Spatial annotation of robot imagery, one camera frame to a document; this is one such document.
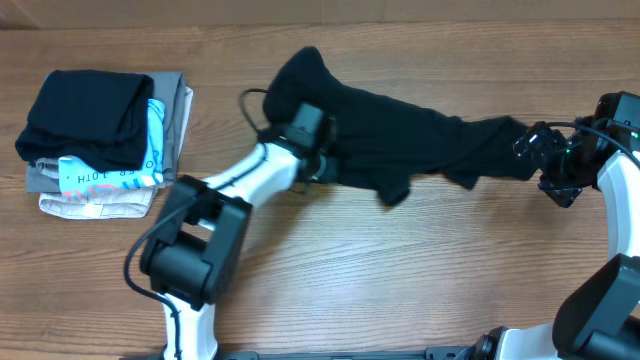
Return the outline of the black t-shirt with logo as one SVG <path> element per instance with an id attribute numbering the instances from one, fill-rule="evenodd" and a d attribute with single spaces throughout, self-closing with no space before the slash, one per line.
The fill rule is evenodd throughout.
<path id="1" fill-rule="evenodd" d="M 331 75 L 315 47 L 301 49 L 280 69 L 263 111 L 271 124 L 288 123 L 303 103 L 335 119 L 318 182 L 374 190 L 387 206 L 409 195 L 414 175 L 442 173 L 471 189 L 482 176 L 528 180 L 537 170 L 513 151 L 525 124 L 510 116 L 466 122 L 348 87 Z"/>

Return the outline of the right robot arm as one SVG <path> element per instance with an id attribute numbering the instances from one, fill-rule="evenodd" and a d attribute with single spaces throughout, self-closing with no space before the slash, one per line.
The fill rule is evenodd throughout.
<path id="1" fill-rule="evenodd" d="M 455 353 L 457 359 L 636 359 L 639 320 L 639 128 L 611 118 L 538 122 L 514 145 L 541 169 L 539 187 L 561 207 L 583 188 L 604 197 L 608 261 L 561 305 L 553 322 L 528 329 L 500 327 Z"/>

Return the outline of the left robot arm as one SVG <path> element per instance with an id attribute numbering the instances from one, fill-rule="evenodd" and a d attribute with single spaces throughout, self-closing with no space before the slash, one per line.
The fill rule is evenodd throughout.
<path id="1" fill-rule="evenodd" d="M 123 267 L 127 285 L 163 307 L 160 358 L 216 357 L 216 304 L 234 276 L 254 211 L 295 183 L 316 179 L 327 165 L 325 149 L 280 139 L 256 145 L 219 174 L 177 180 Z"/>

